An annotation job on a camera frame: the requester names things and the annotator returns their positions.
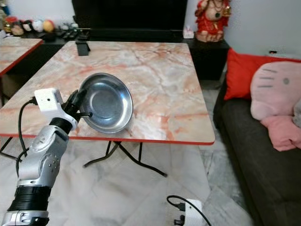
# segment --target ganesha statue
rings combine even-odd
[[[223,40],[223,27],[228,26],[231,16],[229,0],[201,0],[195,12],[198,31],[196,37],[203,42]]]

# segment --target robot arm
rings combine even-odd
[[[77,127],[81,117],[91,117],[91,114],[77,113],[85,94],[86,91],[75,91],[62,108],[58,90],[35,92],[40,110],[52,120],[33,140],[27,157],[20,163],[15,199],[4,215],[2,226],[48,223],[48,198],[67,148],[68,134]]]

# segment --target white wall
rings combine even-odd
[[[71,0],[7,0],[10,12],[19,19],[51,19],[55,24],[73,22]]]
[[[188,0],[186,24],[194,25],[197,0]],[[301,0],[232,0],[226,41],[238,52],[301,54]]]

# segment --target red table edge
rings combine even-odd
[[[19,137],[18,134],[0,134],[1,137]],[[36,135],[22,135],[24,138],[35,138]],[[179,145],[202,145],[210,146],[213,142],[189,142],[189,141],[172,141],[172,140],[147,140],[147,139],[129,139],[117,137],[70,137],[72,140],[106,140],[106,141],[121,141],[121,142],[137,142],[137,143],[160,143],[160,144],[179,144]]]
[[[27,50],[22,56],[20,56],[17,60],[15,60],[12,64],[10,64],[7,68],[5,68],[2,72],[0,72],[0,77],[12,69],[15,65],[17,65],[21,60],[23,60],[28,54],[33,52],[38,46],[43,43],[43,40],[40,40],[37,44],[35,44],[32,48]]]

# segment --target red cushion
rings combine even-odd
[[[301,60],[295,59],[239,54],[231,48],[228,52],[227,93],[224,99],[251,99],[250,86],[255,72],[262,65],[276,61],[301,63]]]

